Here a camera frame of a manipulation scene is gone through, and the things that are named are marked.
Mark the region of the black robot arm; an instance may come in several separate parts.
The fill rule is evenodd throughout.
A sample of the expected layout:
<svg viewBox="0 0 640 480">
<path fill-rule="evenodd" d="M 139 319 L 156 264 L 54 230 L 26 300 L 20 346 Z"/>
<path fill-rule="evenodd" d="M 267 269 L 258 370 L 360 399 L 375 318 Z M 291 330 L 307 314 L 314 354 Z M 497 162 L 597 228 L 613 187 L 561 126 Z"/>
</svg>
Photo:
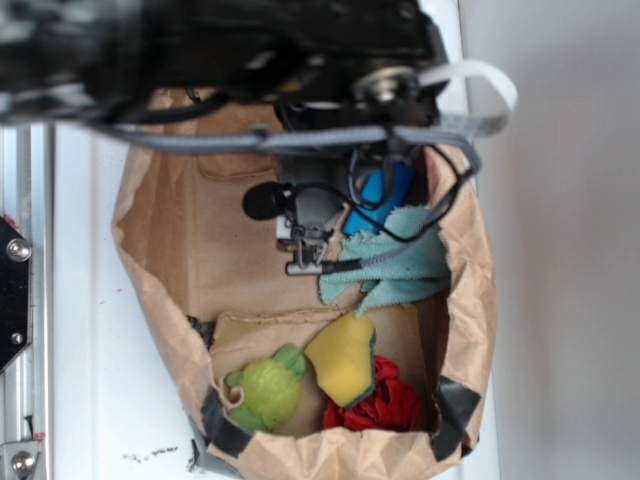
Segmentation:
<svg viewBox="0 0 640 480">
<path fill-rule="evenodd" d="M 415 1 L 5 1 L 1 119 L 114 129 L 270 104 L 292 137 L 434 126 L 447 62 Z"/>
</svg>

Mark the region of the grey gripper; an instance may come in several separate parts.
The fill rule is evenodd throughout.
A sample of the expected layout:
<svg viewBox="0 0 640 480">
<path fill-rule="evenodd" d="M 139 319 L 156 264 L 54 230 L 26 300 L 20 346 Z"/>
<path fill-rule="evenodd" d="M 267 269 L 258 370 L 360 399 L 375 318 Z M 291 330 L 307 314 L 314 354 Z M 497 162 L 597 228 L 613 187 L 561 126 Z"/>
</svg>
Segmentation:
<svg viewBox="0 0 640 480">
<path fill-rule="evenodd" d="M 275 108 L 288 132 L 337 128 L 343 112 L 337 108 L 285 105 Z M 312 248 L 326 246 L 344 210 L 339 194 L 347 193 L 348 147 L 304 147 L 273 160 L 284 216 L 290 223 L 289 243 Z"/>
</svg>

